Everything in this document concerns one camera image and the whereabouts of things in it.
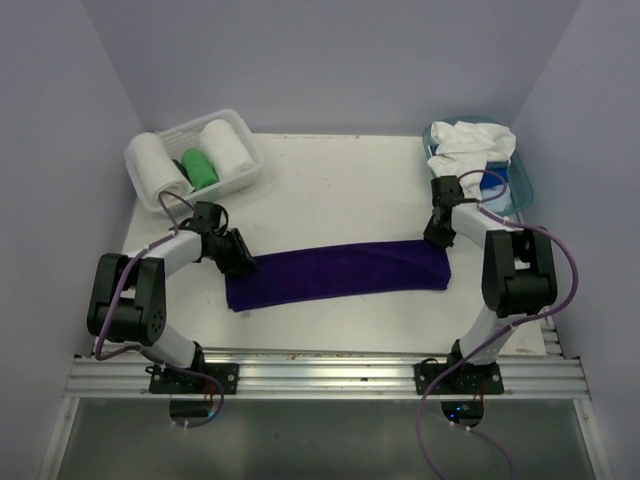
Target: green towel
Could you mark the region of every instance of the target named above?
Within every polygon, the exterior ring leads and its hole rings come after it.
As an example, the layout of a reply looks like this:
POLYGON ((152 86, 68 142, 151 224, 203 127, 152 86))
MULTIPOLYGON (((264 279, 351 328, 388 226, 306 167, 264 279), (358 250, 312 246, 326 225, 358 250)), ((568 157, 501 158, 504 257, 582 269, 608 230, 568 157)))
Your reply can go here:
POLYGON ((190 148, 182 154, 182 165, 187 170, 189 181, 196 190, 218 183, 218 175, 207 156, 197 148, 190 148))

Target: white towel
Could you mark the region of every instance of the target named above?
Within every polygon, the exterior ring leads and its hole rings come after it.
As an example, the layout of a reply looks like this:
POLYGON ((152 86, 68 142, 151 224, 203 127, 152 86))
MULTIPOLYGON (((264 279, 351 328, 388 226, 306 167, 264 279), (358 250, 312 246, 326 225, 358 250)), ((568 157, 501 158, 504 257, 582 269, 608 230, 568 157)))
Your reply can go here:
MULTIPOLYGON (((433 122, 431 137, 438 143, 436 155, 428 160, 436 176, 460 176, 470 170, 484 170, 487 162, 510 161, 516 137, 508 127, 495 123, 433 122)), ((465 196, 481 198, 482 174, 469 175, 460 182, 465 196)))
POLYGON ((213 164, 220 180, 237 177, 255 166, 233 127, 222 119, 209 122, 200 132, 200 148, 213 164))
POLYGON ((152 205, 158 205, 158 194, 163 191, 181 197, 193 192, 193 187, 173 164, 155 133, 134 137, 124 155, 135 167, 144 195, 152 205))

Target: rolled white towel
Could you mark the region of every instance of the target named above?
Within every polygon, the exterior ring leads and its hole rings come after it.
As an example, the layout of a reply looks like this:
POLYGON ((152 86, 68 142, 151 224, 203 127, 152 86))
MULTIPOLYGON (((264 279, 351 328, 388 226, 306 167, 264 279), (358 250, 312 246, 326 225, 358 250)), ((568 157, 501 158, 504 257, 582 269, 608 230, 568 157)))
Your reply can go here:
POLYGON ((209 122, 200 132, 200 149, 213 164, 220 180, 237 177, 255 166, 233 127, 222 119, 209 122))
POLYGON ((155 133, 134 137, 124 155, 138 173, 140 186, 152 205, 158 205, 158 194, 163 191, 181 197, 193 192, 193 187, 173 164, 155 133))

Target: teal plastic bin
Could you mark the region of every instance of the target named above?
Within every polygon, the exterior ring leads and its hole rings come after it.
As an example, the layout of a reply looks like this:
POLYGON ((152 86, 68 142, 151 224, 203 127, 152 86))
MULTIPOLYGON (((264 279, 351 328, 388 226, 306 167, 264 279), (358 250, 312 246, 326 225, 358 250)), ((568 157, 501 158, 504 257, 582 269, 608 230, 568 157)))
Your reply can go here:
MULTIPOLYGON (((491 118, 482 117, 480 115, 453 117, 442 121, 451 125, 454 125, 458 121, 468 123, 498 123, 491 118)), ((433 138, 431 138, 431 125, 429 125, 424 131, 422 142, 424 143, 427 158, 431 158, 435 153, 435 148, 438 146, 438 144, 433 141, 433 138)), ((499 215, 503 216, 521 212, 531 205, 531 202, 533 201, 533 187, 531 186, 529 176, 524 169, 524 165, 522 165, 522 161, 520 160, 520 155, 518 155, 517 150, 513 152, 513 155, 511 156, 511 164, 509 165, 507 172, 509 174, 509 186, 511 187, 511 208, 503 212, 497 212, 499 215)))

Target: plastic basket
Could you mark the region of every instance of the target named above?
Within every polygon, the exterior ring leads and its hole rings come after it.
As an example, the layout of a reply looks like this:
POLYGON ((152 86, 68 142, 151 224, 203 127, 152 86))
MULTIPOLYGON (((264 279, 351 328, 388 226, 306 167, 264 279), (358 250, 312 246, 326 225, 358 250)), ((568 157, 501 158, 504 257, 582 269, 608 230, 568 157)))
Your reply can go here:
MULTIPOLYGON (((453 117, 442 121, 450 125, 454 125, 459 121, 468 123, 498 123, 491 118, 482 117, 480 115, 453 117)), ((437 147, 437 143, 433 141, 433 138, 431 138, 431 125, 429 125, 424 131, 422 142, 424 143, 427 158, 431 158, 433 155, 431 148, 437 147)), ((524 169, 524 165, 520 160, 520 155, 518 155, 517 150, 513 152, 513 155, 511 155, 511 163, 509 164, 507 171, 509 174, 509 186, 511 187, 511 208, 502 212, 496 212, 502 216, 513 215, 514 213, 521 212, 533 201, 533 187, 531 186, 529 176, 524 169)))
MULTIPOLYGON (((237 177, 221 180, 214 185, 185 196, 184 199, 191 205, 198 201, 213 202, 242 188, 248 187, 258 179, 260 171, 264 166, 264 156, 258 148, 249 127, 247 127, 244 120, 240 118, 240 115, 233 110, 220 110, 219 112, 170 128, 164 132, 159 132, 158 136, 162 140, 169 157, 179 160, 182 158, 184 151, 188 148, 199 148, 199 133, 209 122, 218 118, 226 120, 233 127, 233 130, 244 144, 249 155, 251 155, 255 166, 250 170, 242 172, 237 177)), ((125 164, 129 172, 129 176, 131 177, 133 188, 135 188, 136 194, 144 208, 150 212, 162 212, 162 208, 160 206, 152 203, 151 200, 145 196, 144 190, 140 184, 138 172, 130 159, 127 158, 127 155, 125 155, 125 164)), ((187 207, 181 202, 167 201, 166 203, 171 213, 176 215, 187 211, 187 207)))

